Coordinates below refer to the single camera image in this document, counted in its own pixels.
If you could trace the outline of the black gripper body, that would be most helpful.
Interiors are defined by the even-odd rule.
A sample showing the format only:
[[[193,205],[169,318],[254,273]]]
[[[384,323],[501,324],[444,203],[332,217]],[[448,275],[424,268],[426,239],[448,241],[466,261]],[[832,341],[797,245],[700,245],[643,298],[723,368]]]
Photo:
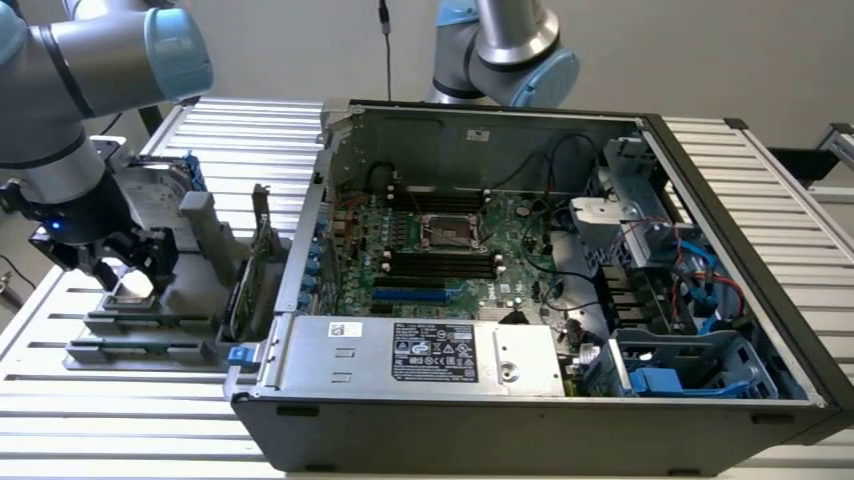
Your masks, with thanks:
[[[58,203],[30,200],[17,187],[17,208],[23,217],[39,225],[27,238],[27,243],[38,249],[106,241],[133,248],[141,243],[141,227],[131,218],[127,201],[109,172],[82,195]]]

